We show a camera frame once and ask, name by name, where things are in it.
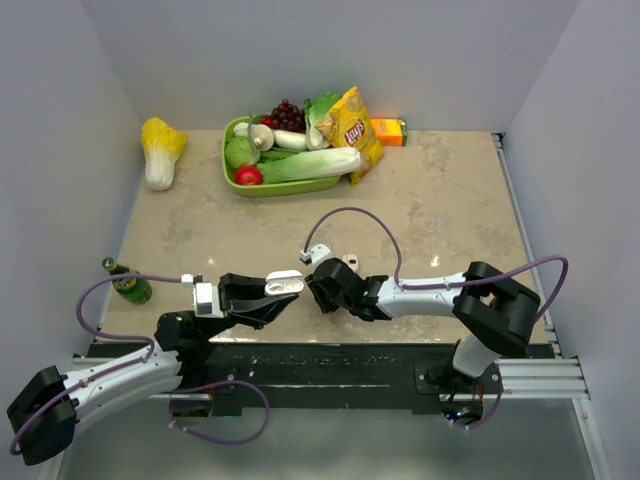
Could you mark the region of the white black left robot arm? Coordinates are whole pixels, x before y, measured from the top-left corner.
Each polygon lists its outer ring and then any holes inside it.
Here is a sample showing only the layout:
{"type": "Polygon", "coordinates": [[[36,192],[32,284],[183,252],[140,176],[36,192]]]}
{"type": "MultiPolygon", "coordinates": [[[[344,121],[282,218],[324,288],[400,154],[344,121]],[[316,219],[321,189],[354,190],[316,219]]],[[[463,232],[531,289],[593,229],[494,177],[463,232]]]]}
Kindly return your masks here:
{"type": "Polygon", "coordinates": [[[211,337],[237,324],[263,328],[304,289],[296,270],[264,278],[225,274],[216,284],[190,274],[176,281],[191,287],[192,309],[162,315],[152,337],[133,336],[141,348],[83,370],[62,373],[50,366],[31,378],[7,409],[14,431],[11,455],[28,466],[38,465],[133,403],[156,394],[200,390],[207,368],[194,358],[211,337]]]}

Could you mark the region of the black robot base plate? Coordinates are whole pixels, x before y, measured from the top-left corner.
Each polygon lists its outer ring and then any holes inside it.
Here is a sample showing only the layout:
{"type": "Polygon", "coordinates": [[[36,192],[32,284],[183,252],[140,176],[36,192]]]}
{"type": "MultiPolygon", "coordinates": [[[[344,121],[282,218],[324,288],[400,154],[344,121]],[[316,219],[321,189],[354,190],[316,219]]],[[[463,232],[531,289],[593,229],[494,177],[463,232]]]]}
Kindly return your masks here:
{"type": "Polygon", "coordinates": [[[179,356],[170,394],[179,413],[238,416],[245,408],[407,410],[474,422],[502,391],[496,366],[456,372],[451,344],[213,343],[179,356]]]}

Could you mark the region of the white clip earbud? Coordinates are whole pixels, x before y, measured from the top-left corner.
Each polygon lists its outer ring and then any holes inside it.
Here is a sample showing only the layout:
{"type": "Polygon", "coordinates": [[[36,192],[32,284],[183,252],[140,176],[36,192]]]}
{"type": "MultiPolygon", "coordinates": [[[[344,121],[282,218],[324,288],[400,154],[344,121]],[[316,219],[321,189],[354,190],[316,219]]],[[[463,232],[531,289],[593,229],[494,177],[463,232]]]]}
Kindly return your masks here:
{"type": "Polygon", "coordinates": [[[269,295],[277,295],[284,289],[280,282],[268,282],[265,285],[265,292],[269,295]]]}

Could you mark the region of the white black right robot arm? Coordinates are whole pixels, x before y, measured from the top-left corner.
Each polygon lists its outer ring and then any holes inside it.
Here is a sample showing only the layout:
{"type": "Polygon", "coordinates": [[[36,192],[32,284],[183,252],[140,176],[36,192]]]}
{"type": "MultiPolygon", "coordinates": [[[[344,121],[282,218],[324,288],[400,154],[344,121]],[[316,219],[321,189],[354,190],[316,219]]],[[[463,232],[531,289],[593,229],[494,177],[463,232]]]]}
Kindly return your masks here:
{"type": "Polygon", "coordinates": [[[479,261],[464,272],[419,281],[362,278],[344,261],[330,258],[305,282],[325,314],[343,309],[369,322],[409,316],[459,320],[469,335],[445,369],[448,386],[459,393],[476,386],[494,361],[526,356],[540,305],[533,290],[479,261]]]}

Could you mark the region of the beige earbud case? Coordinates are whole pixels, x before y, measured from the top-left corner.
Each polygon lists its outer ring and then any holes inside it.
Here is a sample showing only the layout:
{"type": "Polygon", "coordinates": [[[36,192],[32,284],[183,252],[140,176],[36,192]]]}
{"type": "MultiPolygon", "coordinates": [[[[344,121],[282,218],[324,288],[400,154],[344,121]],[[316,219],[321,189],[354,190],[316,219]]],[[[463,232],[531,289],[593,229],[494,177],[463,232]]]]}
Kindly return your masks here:
{"type": "Polygon", "coordinates": [[[351,270],[357,272],[359,269],[359,259],[355,254],[346,254],[342,260],[349,266],[351,270]]]}

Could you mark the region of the white earbud charging case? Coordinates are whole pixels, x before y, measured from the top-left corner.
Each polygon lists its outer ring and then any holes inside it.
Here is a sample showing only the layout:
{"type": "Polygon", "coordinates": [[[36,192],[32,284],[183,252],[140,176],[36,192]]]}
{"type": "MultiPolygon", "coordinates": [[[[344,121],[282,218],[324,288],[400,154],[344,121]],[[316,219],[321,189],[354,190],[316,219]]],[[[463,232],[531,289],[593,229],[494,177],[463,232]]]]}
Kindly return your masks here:
{"type": "Polygon", "coordinates": [[[268,282],[280,282],[284,289],[277,295],[269,295],[264,292],[267,296],[279,296],[286,294],[299,294],[305,288],[304,278],[301,272],[297,270],[282,270],[282,271],[274,271],[265,277],[265,285],[268,282]]]}

